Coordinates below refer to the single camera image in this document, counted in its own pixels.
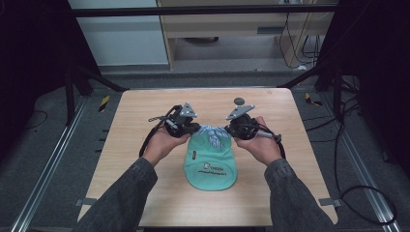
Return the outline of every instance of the wooden table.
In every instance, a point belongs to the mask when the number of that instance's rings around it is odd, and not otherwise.
[[[233,100],[244,98],[256,107],[249,115],[263,116],[275,133],[282,134],[282,144],[299,178],[316,200],[329,193],[308,142],[292,94],[288,89],[165,89],[135,90],[124,93],[102,155],[87,192],[99,198],[138,158],[146,135],[157,122],[148,119],[164,115],[173,105],[189,102],[200,125],[225,126],[225,117],[233,110]],[[157,184],[148,196],[141,227],[151,226],[269,226],[270,191],[264,179],[266,166],[232,141],[238,169],[235,185],[223,191],[203,191],[187,181],[183,164],[187,144],[175,148],[157,166]],[[89,206],[83,206],[79,217]],[[322,209],[334,223],[333,206]]]

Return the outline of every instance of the person's right hand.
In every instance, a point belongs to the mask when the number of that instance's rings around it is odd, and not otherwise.
[[[255,118],[256,122],[266,126],[261,116]],[[242,140],[234,138],[238,147],[249,151],[258,161],[269,165],[277,159],[281,159],[277,142],[272,138],[256,135],[253,139]]]

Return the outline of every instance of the small object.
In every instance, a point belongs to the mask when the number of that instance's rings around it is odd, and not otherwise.
[[[245,100],[244,100],[243,98],[236,98],[233,102],[234,102],[236,105],[243,105],[243,104],[245,104]]]
[[[332,198],[320,198],[319,203],[320,203],[321,206],[333,205],[333,206],[335,206],[335,208],[340,207],[342,205],[341,201],[339,199],[334,200]]]
[[[315,105],[318,105],[318,106],[323,105],[323,104],[322,104],[322,101],[313,101],[313,100],[311,99],[309,93],[305,93],[305,101],[306,101],[307,103],[312,103],[312,104],[315,104]]]
[[[100,104],[99,112],[104,112],[105,111],[105,107],[108,104],[108,101],[109,101],[109,95],[103,97],[102,103]]]
[[[74,202],[75,206],[83,206],[83,205],[93,205],[96,203],[97,199],[96,198],[88,198],[84,197],[83,199],[76,199]]]

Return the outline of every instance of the wall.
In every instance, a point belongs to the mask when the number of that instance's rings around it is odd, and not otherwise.
[[[156,7],[155,0],[69,0],[73,9]],[[167,65],[158,16],[83,17],[78,23],[101,66]]]

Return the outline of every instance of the person's left hand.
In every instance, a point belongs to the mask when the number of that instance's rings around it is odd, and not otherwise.
[[[186,143],[189,138],[190,134],[188,133],[179,138],[173,137],[162,127],[152,136],[142,157],[156,166],[172,149]]]

